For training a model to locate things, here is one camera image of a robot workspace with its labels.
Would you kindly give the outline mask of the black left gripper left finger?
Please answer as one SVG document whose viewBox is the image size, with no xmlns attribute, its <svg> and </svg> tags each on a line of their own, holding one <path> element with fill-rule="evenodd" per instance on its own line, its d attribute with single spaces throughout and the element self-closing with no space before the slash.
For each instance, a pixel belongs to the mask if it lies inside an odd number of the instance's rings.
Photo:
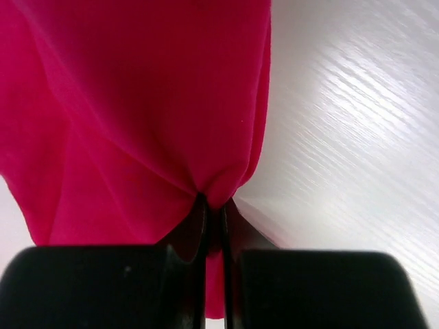
<svg viewBox="0 0 439 329">
<path fill-rule="evenodd" d="M 1 277 L 2 328 L 203 328 L 208 204 L 154 245 L 29 247 Z"/>
</svg>

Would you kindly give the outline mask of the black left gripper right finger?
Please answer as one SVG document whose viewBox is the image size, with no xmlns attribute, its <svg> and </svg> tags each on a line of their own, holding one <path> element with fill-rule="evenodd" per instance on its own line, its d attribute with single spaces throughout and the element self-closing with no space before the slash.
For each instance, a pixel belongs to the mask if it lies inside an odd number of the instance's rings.
<svg viewBox="0 0 439 329">
<path fill-rule="evenodd" d="M 227 328 L 426 328 L 404 268 L 372 251 L 281 249 L 220 211 Z"/>
</svg>

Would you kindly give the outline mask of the magenta pink t-shirt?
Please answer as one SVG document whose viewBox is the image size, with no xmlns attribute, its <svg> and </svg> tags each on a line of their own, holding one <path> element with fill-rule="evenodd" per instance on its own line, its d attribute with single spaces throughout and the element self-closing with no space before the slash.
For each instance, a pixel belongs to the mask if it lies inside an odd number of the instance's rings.
<svg viewBox="0 0 439 329">
<path fill-rule="evenodd" d="M 270 53 L 269 1 L 2 1 L 1 176 L 33 247 L 154 245 L 203 195 L 223 317 L 220 211 L 257 167 Z"/>
</svg>

